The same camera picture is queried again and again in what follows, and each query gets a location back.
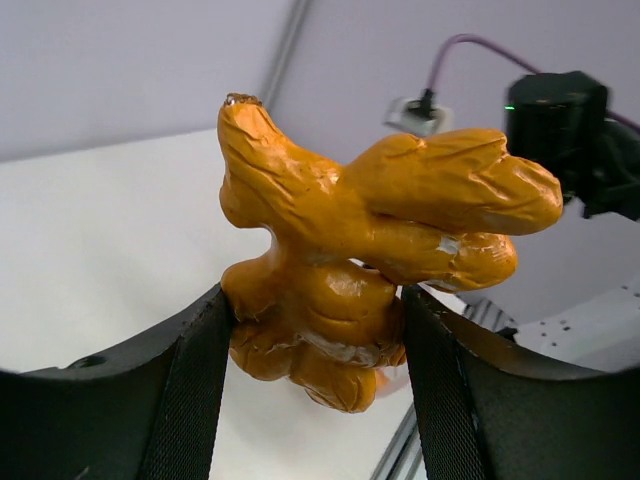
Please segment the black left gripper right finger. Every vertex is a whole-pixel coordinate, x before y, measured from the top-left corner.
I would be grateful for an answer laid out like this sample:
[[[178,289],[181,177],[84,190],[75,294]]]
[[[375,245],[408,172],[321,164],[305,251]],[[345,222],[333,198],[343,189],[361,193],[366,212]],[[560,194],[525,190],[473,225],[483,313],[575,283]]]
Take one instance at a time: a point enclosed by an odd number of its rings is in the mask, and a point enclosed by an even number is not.
[[[402,291],[408,369],[430,479],[635,479],[639,371],[556,360]]]

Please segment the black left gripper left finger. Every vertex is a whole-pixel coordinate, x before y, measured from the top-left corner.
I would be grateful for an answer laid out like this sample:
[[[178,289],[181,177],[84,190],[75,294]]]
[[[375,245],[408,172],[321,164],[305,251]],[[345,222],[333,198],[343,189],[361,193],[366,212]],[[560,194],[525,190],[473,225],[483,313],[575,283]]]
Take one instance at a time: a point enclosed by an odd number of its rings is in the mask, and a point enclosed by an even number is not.
[[[66,368],[3,371],[2,478],[208,478],[232,323],[214,286]]]

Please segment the orange toy food piece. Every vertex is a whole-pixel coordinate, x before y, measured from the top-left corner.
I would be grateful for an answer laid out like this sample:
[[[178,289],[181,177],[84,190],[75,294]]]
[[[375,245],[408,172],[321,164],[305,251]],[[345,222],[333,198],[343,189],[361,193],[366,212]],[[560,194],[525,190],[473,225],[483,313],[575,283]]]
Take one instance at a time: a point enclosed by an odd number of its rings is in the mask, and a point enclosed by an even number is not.
[[[224,216],[271,236],[222,276],[237,319],[230,356],[346,413],[368,409],[383,370],[406,360],[399,287],[497,285],[517,268],[512,238],[563,212],[559,180],[511,155],[495,129],[393,134],[341,165],[295,144],[257,97],[232,93],[217,134]]]

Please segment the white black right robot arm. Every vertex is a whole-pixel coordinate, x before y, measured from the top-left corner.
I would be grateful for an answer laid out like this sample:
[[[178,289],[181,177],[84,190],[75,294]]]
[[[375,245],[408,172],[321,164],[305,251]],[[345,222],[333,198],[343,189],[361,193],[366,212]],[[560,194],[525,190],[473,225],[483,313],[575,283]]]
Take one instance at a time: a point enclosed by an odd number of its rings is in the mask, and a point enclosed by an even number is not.
[[[517,240],[505,284],[465,296],[465,315],[522,346],[603,371],[639,363],[639,130],[579,71],[522,77],[507,92],[508,149],[561,183],[564,212]]]

